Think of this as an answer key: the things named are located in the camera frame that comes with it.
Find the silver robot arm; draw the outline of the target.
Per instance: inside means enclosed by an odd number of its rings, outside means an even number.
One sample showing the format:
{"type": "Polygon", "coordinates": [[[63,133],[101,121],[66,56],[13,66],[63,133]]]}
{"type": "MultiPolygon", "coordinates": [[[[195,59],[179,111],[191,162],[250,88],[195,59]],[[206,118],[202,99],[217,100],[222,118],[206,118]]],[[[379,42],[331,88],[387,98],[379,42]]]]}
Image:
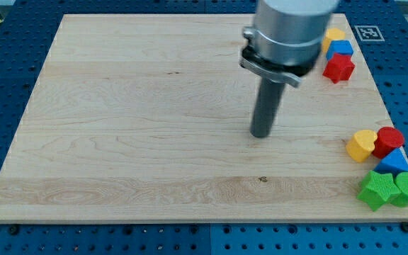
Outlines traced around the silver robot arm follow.
{"type": "Polygon", "coordinates": [[[259,0],[239,64],[274,83],[299,87],[321,52],[339,0],[259,0]]]}

